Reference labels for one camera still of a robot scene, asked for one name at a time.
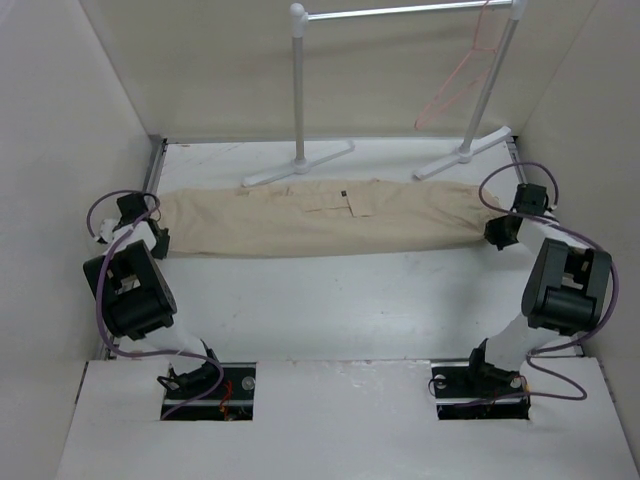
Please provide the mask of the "beige cargo trousers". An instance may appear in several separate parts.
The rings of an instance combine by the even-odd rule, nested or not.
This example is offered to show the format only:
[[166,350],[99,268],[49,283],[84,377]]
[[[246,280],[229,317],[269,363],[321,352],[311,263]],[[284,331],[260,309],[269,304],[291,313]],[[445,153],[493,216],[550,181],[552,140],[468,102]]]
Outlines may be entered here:
[[499,201],[450,181],[319,180],[160,197],[179,255],[318,257],[466,246],[484,237]]

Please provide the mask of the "pink wire hanger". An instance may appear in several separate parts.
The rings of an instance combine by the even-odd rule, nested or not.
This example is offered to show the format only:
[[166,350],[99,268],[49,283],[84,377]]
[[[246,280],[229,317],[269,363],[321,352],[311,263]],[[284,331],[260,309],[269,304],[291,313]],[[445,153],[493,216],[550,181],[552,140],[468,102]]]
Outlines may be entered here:
[[490,9],[489,1],[485,1],[477,17],[469,50],[417,115],[413,124],[415,131],[424,131],[488,75],[498,49],[498,41],[484,32],[484,20]]

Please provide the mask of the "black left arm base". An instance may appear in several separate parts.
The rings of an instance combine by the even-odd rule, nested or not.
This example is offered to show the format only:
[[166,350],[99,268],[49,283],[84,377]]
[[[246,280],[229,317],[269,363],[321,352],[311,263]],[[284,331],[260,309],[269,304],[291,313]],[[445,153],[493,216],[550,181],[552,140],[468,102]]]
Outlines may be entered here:
[[203,362],[190,372],[170,365],[157,377],[164,389],[161,421],[251,421],[257,383],[256,363]]

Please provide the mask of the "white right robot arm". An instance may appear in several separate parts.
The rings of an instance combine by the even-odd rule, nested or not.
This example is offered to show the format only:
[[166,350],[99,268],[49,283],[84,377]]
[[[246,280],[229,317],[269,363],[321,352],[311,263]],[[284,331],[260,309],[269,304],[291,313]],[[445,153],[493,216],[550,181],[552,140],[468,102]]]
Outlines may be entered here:
[[521,183],[511,209],[485,226],[485,239],[497,249],[522,244],[536,259],[520,313],[470,354],[463,380],[475,395],[509,387],[533,354],[557,339],[591,333],[601,321],[612,257],[561,229],[549,212],[546,188]]

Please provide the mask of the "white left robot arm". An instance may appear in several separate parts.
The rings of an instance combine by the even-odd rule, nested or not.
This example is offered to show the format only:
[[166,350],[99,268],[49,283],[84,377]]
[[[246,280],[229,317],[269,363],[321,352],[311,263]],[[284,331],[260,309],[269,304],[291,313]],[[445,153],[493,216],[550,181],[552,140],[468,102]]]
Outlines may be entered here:
[[178,325],[177,304],[158,262],[167,257],[169,230],[159,225],[159,199],[152,193],[117,190],[100,197],[86,218],[89,234],[104,253],[83,264],[96,303],[105,345],[118,356],[165,356],[169,391],[192,387],[206,399],[224,387],[223,368],[204,340]]

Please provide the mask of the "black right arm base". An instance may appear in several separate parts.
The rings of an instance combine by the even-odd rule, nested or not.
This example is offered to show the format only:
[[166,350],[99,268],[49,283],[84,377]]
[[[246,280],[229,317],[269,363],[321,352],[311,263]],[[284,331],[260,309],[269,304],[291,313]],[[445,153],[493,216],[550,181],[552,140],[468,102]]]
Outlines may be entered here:
[[427,384],[439,420],[528,420],[531,401],[518,369],[487,362],[487,340],[466,359],[431,363]]

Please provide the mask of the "white clothes rack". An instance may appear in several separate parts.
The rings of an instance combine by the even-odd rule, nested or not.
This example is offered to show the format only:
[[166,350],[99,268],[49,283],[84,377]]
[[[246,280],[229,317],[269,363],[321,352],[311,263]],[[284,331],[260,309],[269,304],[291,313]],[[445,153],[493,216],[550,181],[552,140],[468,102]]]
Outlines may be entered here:
[[523,1],[489,1],[484,32],[498,41],[488,75],[424,131],[414,121],[465,56],[485,1],[403,5],[379,1],[295,2],[276,58],[291,87],[288,146],[275,163],[241,180],[244,187],[305,175],[353,158],[368,140],[419,139],[433,133],[442,153],[412,173],[415,180],[468,164],[513,136],[488,117],[498,75],[526,12]]

